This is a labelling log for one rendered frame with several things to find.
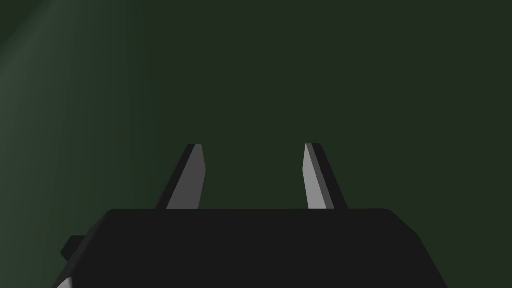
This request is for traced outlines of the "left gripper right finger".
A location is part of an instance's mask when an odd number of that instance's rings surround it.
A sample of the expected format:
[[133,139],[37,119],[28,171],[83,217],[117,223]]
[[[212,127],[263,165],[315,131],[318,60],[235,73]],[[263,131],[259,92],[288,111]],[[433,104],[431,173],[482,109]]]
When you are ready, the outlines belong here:
[[306,143],[304,145],[302,175],[308,209],[348,209],[332,166],[321,144]]

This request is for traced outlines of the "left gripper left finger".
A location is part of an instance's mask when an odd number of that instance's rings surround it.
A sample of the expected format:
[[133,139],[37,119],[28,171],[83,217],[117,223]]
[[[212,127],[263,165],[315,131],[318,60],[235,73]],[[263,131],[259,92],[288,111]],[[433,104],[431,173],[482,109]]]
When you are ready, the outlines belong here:
[[188,144],[159,198],[157,210],[197,210],[206,177],[203,145]]

